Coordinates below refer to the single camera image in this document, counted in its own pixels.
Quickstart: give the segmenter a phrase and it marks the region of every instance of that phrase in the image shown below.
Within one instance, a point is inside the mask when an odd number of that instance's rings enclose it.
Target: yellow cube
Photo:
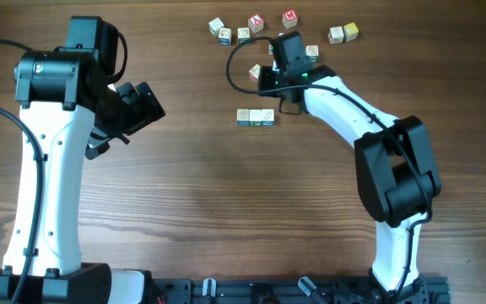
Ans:
[[[354,40],[355,37],[358,36],[358,33],[358,27],[355,26],[354,22],[344,25],[344,35],[346,36],[346,41]]]

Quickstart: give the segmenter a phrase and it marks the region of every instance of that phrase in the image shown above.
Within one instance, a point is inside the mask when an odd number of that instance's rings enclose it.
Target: cable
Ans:
[[[33,147],[33,152],[34,152],[33,158],[36,162],[36,168],[37,168],[37,186],[36,186],[36,193],[35,193],[35,205],[33,208],[33,217],[31,219],[30,238],[27,243],[24,268],[22,270],[22,274],[20,275],[18,286],[16,287],[16,290],[13,294],[13,298],[11,300],[11,303],[17,303],[20,297],[20,293],[22,289],[24,289],[25,281],[30,271],[31,263],[33,262],[33,256],[35,253],[34,249],[35,249],[37,231],[39,228],[39,216],[41,213],[42,193],[44,191],[43,188],[44,187],[44,167],[43,167],[44,155],[42,154],[41,145],[37,141],[35,135],[31,132],[29,128],[27,128],[27,126],[21,120],[19,120],[19,118],[17,118],[16,116],[14,116],[8,111],[5,111],[2,108],[0,108],[0,114],[8,118],[10,121],[14,122],[15,125],[17,125],[20,129],[22,129],[22,132],[24,132],[25,136],[27,137],[27,139],[31,143],[31,146]]]
[[[121,66],[121,70],[108,78],[108,84],[114,84],[118,82],[125,73],[125,68],[127,67],[127,56],[128,56],[128,49],[127,49],[127,41],[122,33],[117,33],[119,39],[121,39],[121,43],[123,44],[123,64]]]
[[[5,44],[5,45],[8,45],[8,46],[16,46],[16,47],[21,48],[22,50],[24,50],[26,52],[33,52],[34,51],[29,46],[25,46],[25,45],[18,43],[16,41],[10,41],[10,40],[7,40],[7,39],[0,39],[0,44]]]
[[[408,231],[408,234],[409,234],[409,236],[408,236],[408,256],[407,256],[406,264],[404,266],[404,270],[402,272],[401,281],[399,282],[398,287],[393,292],[393,295],[392,295],[391,298],[398,297],[400,291],[402,290],[402,288],[404,286],[404,283],[406,282],[406,278],[408,277],[408,273],[410,272],[410,264],[412,263],[413,234],[414,234],[415,227],[417,227],[418,225],[422,225],[422,224],[430,222],[432,220],[432,216],[433,216],[431,201],[429,200],[427,193],[424,191],[423,183],[421,182],[421,179],[419,178],[419,174],[418,174],[417,170],[415,169],[415,165],[413,164],[413,162],[408,157],[408,153],[403,148],[403,146],[401,145],[399,140],[397,138],[395,138],[388,131],[388,127],[383,122],[381,122],[376,117],[375,114],[370,113],[370,111],[367,110],[360,103],[358,103],[358,101],[353,99],[351,96],[346,95],[345,93],[343,93],[339,89],[330,88],[330,87],[327,87],[327,86],[324,86],[324,85],[318,85],[318,84],[297,84],[297,85],[290,85],[290,86],[287,86],[287,87],[272,89],[272,90],[247,90],[247,89],[243,89],[243,88],[240,88],[237,85],[235,85],[234,82],[232,81],[232,78],[230,77],[230,63],[232,61],[232,58],[234,57],[235,53],[239,49],[241,49],[244,45],[251,43],[253,41],[262,41],[262,40],[267,40],[267,41],[271,42],[272,38],[266,37],[266,36],[261,36],[261,37],[255,37],[255,38],[245,40],[245,41],[241,42],[238,46],[236,46],[234,48],[234,50],[232,50],[232,52],[228,56],[228,61],[226,62],[226,78],[228,79],[229,84],[234,89],[236,89],[236,90],[238,90],[239,92],[242,92],[242,93],[258,94],[258,95],[278,93],[278,92],[281,92],[281,91],[284,91],[284,90],[293,90],[293,89],[320,89],[320,90],[330,91],[335,95],[340,95],[344,99],[350,101],[352,104],[357,106],[366,116],[368,116],[371,119],[372,122],[375,122],[378,126],[380,126],[384,130],[384,134],[391,140],[391,142],[393,143],[395,148],[397,148],[399,154],[401,154],[402,157],[404,158],[404,160],[406,161],[406,163],[408,165],[408,169],[410,170],[410,173],[412,174],[413,179],[415,180],[416,184],[418,185],[419,192],[421,193],[421,195],[424,199],[425,207],[426,207],[426,210],[427,210],[427,217],[423,220],[417,220],[417,221],[413,222],[407,228],[407,231]]]

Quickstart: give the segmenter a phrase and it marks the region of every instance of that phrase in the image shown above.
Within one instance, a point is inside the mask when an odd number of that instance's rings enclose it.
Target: wood grain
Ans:
[[[147,81],[167,116],[86,161],[79,210],[84,261],[149,269],[155,277],[277,278],[366,274],[374,222],[356,192],[351,148],[310,116],[241,128],[237,108],[277,101],[233,91],[231,47],[207,23],[232,29],[260,13],[264,35],[295,9],[305,44],[355,92],[398,117],[416,115],[443,182],[423,228],[418,266],[444,275],[455,303],[486,302],[486,1],[199,1],[0,6],[0,38],[50,50],[72,15],[100,15],[127,38],[122,81]],[[327,29],[355,22],[355,41],[327,44]],[[17,114],[13,67],[0,46],[0,106]],[[267,44],[238,53],[234,79],[271,64]],[[0,267],[13,229],[20,134],[0,117]]]

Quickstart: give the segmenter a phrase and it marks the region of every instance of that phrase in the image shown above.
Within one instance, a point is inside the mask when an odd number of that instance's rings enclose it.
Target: wooden table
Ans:
[[[486,302],[486,2],[196,1],[0,7],[0,38],[35,49],[64,44],[72,15],[100,15],[127,38],[122,81],[147,81],[166,117],[114,142],[84,165],[79,234],[84,261],[149,269],[154,277],[297,278],[365,275],[375,223],[356,191],[354,154],[318,119],[276,116],[273,128],[235,123],[237,108],[278,101],[235,92],[224,76],[232,47],[208,21],[235,31],[262,14],[261,35],[285,31],[294,8],[305,44],[370,103],[426,123],[443,182],[423,228],[418,267],[447,276],[455,303]],[[355,41],[327,43],[327,29],[356,22]],[[0,46],[0,106],[17,114],[13,67]],[[269,65],[266,43],[234,61]],[[13,229],[19,130],[0,117],[0,267]]]

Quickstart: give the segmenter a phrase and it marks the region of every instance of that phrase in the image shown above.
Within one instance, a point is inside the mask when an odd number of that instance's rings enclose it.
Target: robotic arm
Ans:
[[[78,199],[84,155],[94,159],[114,138],[127,144],[125,135],[165,115],[146,83],[113,86],[124,70],[114,73],[118,37],[127,52],[124,38],[111,24],[98,17],[72,17],[64,47],[27,52],[14,70],[20,117],[41,145],[45,171],[33,262],[19,302],[353,304],[435,303],[438,297],[440,303],[449,302],[445,279],[419,275],[415,261],[420,225],[410,230],[431,212],[421,192],[432,199],[441,188],[423,123],[383,113],[349,90],[331,69],[313,68],[298,33],[272,40],[279,69],[262,67],[259,94],[297,103],[354,147],[359,196],[376,220],[377,250],[370,276],[317,282],[307,277],[297,282],[196,282],[153,280],[146,270],[82,263]],[[421,187],[406,163],[391,166],[390,155],[399,153],[391,138],[402,143]],[[35,208],[35,162],[26,137],[23,146],[18,211],[0,269],[0,301],[13,297],[24,270]]]

